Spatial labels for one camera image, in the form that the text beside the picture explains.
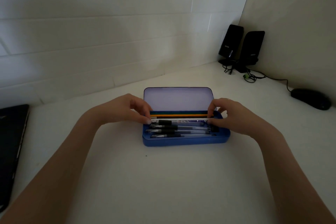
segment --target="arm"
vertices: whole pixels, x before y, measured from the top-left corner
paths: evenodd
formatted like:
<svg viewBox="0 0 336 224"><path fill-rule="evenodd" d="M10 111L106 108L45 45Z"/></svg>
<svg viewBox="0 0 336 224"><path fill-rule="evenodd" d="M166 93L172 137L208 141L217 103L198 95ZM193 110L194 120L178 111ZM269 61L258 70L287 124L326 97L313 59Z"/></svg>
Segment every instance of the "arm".
<svg viewBox="0 0 336 224"><path fill-rule="evenodd" d="M123 120L148 124L149 110L144 100L126 94L84 113L55 154L9 207L0 224L64 223L98 128Z"/></svg>
<svg viewBox="0 0 336 224"><path fill-rule="evenodd" d="M282 223L336 223L275 127L240 103L224 98L212 101L208 117L216 107L219 112L227 111L227 118L210 119L210 124L248 135L258 143Z"/></svg>

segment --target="hand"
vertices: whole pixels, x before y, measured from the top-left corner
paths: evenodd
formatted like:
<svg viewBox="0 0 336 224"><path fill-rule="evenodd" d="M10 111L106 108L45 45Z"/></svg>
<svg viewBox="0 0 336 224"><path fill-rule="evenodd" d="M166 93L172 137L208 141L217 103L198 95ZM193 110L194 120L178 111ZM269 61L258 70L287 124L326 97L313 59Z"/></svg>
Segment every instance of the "hand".
<svg viewBox="0 0 336 224"><path fill-rule="evenodd" d="M143 99L126 94L93 107L88 112L90 112L92 117L96 118L99 125L103 125L125 120L150 124L151 116L149 111L153 111L153 109Z"/></svg>
<svg viewBox="0 0 336 224"><path fill-rule="evenodd" d="M212 116L216 107L220 107L218 110L220 113L227 111L227 118L212 118L208 120L209 124L213 124L221 128L228 128L234 132L251 137L257 136L260 131L271 126L267 121L251 112L241 103L227 98L212 100L208 108L208 118Z"/></svg>

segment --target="pen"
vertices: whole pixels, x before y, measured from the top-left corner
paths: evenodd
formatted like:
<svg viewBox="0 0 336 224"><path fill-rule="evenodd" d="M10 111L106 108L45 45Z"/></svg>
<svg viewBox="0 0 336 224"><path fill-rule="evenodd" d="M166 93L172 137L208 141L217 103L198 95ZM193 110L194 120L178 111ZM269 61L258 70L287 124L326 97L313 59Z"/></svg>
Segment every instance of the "pen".
<svg viewBox="0 0 336 224"><path fill-rule="evenodd" d="M146 132L160 133L160 134L209 134L209 131L206 130L173 130L173 129L147 129Z"/></svg>
<svg viewBox="0 0 336 224"><path fill-rule="evenodd" d="M179 121L179 120L152 120L152 124L156 125L190 125L190 126L203 126L205 122L195 121Z"/></svg>
<svg viewBox="0 0 336 224"><path fill-rule="evenodd" d="M165 128L175 130L211 130L210 127L191 127L191 126L176 126L176 125L155 125L151 124L150 128Z"/></svg>
<svg viewBox="0 0 336 224"><path fill-rule="evenodd" d="M165 137L209 137L207 134L189 134L189 135L181 135L181 134L171 134L171 135L151 135L151 138L165 138Z"/></svg>

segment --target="white wall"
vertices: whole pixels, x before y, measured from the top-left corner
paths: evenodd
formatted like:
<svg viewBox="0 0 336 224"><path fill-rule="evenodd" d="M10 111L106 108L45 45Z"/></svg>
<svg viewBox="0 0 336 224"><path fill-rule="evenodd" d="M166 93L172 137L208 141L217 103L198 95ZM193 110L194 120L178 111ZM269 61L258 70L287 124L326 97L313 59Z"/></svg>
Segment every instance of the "white wall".
<svg viewBox="0 0 336 224"><path fill-rule="evenodd" d="M336 0L247 0L239 24L266 31L257 69L336 104Z"/></svg>
<svg viewBox="0 0 336 224"><path fill-rule="evenodd" d="M0 107L215 61L246 0L0 0Z"/></svg>

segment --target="black laptop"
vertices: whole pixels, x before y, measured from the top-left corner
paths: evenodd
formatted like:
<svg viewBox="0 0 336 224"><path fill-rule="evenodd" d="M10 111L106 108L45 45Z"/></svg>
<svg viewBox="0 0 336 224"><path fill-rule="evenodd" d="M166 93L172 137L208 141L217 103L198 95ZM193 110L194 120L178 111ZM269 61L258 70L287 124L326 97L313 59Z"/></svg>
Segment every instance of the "black laptop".
<svg viewBox="0 0 336 224"><path fill-rule="evenodd" d="M0 109L0 212L11 198L29 105Z"/></svg>

